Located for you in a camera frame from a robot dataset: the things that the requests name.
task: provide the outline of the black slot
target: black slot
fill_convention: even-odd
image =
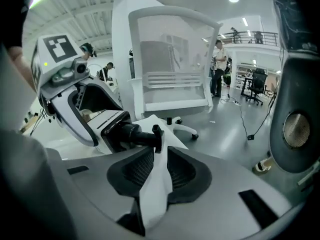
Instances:
[[[265,229],[278,219],[278,216],[267,206],[267,204],[254,190],[250,189],[239,192],[238,194],[256,221],[259,223],[261,229]]]
[[[77,166],[77,167],[73,167],[73,168],[69,168],[69,169],[66,169],[68,171],[68,173],[70,175],[72,174],[78,174],[78,173],[82,173],[84,171],[87,171],[89,170],[89,168],[85,165],[80,165],[80,166]]]

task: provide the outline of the office chair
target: office chair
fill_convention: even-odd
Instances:
[[[265,74],[265,71],[261,68],[257,68],[253,72],[253,80],[251,83],[251,86],[248,88],[251,91],[251,96],[246,97],[245,101],[247,102],[248,100],[254,100],[256,105],[259,105],[259,102],[261,103],[261,106],[264,104],[260,99],[257,98],[258,94],[263,94],[264,93],[264,86],[265,86],[265,81],[267,79],[267,74]]]
[[[208,77],[212,58],[207,55],[213,53],[221,24],[175,6],[142,8],[128,18],[135,73],[129,83],[136,118],[156,115],[166,119],[172,131],[186,131],[197,139],[197,131],[181,125],[180,116],[212,110]],[[210,31],[209,45],[201,30]]]

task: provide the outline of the white cloth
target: white cloth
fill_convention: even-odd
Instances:
[[[226,57],[225,61],[217,61],[215,64],[215,70],[221,69],[223,71],[226,70],[227,68],[227,62],[228,62],[228,50],[226,48],[222,48],[221,50],[218,51],[216,58],[217,59],[222,59]]]

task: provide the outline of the floor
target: floor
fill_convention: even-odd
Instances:
[[[240,116],[240,106],[223,101],[228,99],[227,94],[228,89],[222,88],[221,99],[213,98],[213,109],[209,114],[204,112],[182,117],[183,125],[197,130],[199,135],[197,140],[192,140],[190,134],[185,131],[177,131],[175,135],[189,149],[234,161],[251,170],[256,163],[268,157],[273,111],[271,110],[261,129],[254,136],[254,140],[248,141]],[[254,134],[267,115],[270,100],[265,99],[263,106],[256,106],[253,101],[246,102],[240,90],[231,88],[229,94],[241,103],[242,117],[248,135]],[[301,192],[304,186],[297,185],[306,174],[306,172],[287,173],[274,165],[268,173],[259,177],[283,193],[295,206],[302,202],[311,190],[309,188]]]

